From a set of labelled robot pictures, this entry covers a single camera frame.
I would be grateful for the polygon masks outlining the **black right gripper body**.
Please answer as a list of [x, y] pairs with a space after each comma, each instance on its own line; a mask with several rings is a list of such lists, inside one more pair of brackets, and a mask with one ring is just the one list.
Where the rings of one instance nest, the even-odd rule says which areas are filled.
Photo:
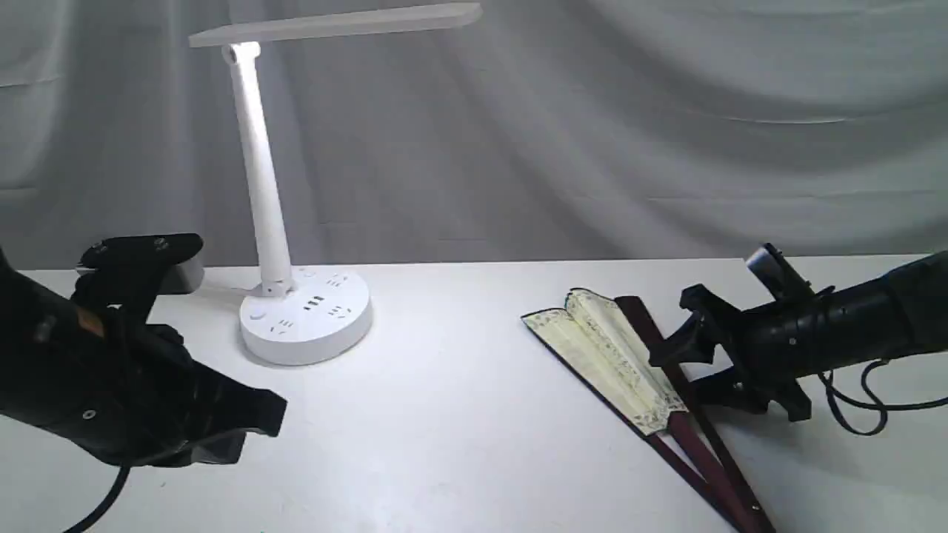
[[773, 370], [773, 363], [769, 360], [773, 348], [768, 348], [767, 341], [754, 333], [758, 321], [753, 316], [727, 303], [701, 284], [685, 288], [678, 304], [691, 311], [691, 314], [698, 312], [704, 315], [715, 338], [715, 348], [724, 350], [730, 358], [731, 367], [755, 377], [786, 378]]

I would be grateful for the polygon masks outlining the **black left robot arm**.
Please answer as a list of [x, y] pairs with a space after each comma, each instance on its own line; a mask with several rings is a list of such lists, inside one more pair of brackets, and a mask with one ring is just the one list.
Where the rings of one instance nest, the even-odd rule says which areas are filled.
[[148, 317], [170, 264], [95, 269], [70, 298], [2, 261], [2, 414], [123, 468], [237, 463], [287, 401], [197, 360]]

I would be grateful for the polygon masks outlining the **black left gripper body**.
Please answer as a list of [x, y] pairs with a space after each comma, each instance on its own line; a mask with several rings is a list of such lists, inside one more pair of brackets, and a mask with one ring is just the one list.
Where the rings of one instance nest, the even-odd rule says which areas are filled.
[[80, 318], [74, 442], [113, 466], [233, 465], [246, 443], [246, 387], [193, 360], [168, 325]]

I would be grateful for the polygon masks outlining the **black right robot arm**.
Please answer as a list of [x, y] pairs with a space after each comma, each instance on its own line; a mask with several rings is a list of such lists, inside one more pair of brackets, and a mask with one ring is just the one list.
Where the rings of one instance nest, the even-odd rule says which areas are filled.
[[800, 378], [870, 361], [946, 351], [946, 253], [938, 252], [842, 290], [815, 291], [772, 244], [746, 267], [772, 295], [745, 310], [697, 284], [678, 303], [690, 317], [650, 348], [650, 364], [714, 361], [728, 369], [693, 382], [700, 402], [751, 414], [778, 403], [789, 421], [808, 420], [812, 401]]

